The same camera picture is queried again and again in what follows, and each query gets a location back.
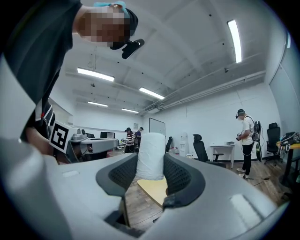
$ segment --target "yellow tabletop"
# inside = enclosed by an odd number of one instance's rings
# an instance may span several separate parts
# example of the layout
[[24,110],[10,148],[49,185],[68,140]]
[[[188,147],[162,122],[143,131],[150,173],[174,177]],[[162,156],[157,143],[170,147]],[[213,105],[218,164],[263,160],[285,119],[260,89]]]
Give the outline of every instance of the yellow tabletop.
[[[277,142],[276,145],[278,147],[280,147],[280,142]],[[300,149],[300,143],[295,143],[295,144],[291,145],[290,149]]]
[[153,181],[140,179],[137,181],[137,185],[147,194],[158,206],[163,207],[165,197],[167,197],[165,191],[168,187],[167,181],[164,177],[162,180]]

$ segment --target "white plastic-wrapped roll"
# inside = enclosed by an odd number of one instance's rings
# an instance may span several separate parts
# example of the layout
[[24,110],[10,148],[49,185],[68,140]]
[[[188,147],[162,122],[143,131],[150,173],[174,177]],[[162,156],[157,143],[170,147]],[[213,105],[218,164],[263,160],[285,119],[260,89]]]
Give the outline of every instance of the white plastic-wrapped roll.
[[164,154],[164,135],[160,133],[143,134],[136,176],[147,180],[162,180],[164,178]]

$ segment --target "shoe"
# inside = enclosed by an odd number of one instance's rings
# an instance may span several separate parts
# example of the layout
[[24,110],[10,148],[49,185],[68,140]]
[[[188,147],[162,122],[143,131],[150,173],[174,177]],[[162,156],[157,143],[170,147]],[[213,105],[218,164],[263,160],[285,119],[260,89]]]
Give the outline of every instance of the shoe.
[[249,175],[246,175],[246,174],[244,174],[244,173],[240,173],[239,176],[240,176],[241,178],[244,178],[244,179],[249,178]]
[[242,168],[238,168],[237,171],[244,173],[246,170],[243,170]]

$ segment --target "person in striped shirt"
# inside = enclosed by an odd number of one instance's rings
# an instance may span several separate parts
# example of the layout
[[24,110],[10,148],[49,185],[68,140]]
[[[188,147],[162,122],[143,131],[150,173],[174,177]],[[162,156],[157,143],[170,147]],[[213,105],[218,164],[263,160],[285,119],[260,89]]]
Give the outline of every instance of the person in striped shirt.
[[135,151],[135,134],[131,131],[131,128],[127,128],[125,130],[127,132],[127,143],[126,143],[126,148],[124,153],[131,153]]

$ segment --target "white t-shirt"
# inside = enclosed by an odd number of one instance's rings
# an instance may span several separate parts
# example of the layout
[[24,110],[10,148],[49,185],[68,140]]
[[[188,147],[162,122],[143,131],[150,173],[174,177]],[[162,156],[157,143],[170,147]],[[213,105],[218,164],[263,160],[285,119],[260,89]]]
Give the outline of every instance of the white t-shirt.
[[252,121],[252,119],[248,115],[243,120],[242,134],[244,134],[244,132],[246,130],[250,130],[251,133],[247,138],[242,139],[242,144],[243,145],[250,145],[250,144],[253,143],[252,136],[253,136],[253,133],[254,133],[254,122]]

